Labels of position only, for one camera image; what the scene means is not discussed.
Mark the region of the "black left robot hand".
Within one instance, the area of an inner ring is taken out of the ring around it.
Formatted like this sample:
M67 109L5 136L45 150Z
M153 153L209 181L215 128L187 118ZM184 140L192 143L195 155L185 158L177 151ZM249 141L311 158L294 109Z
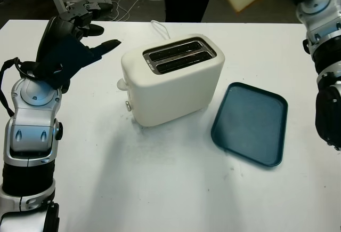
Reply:
M99 61L115 49L121 41L112 39L96 47L88 47L81 39L100 36L104 28L92 24L92 20L111 13L109 3L80 1L49 20L40 41L34 69L35 77L57 89L67 84L82 68Z

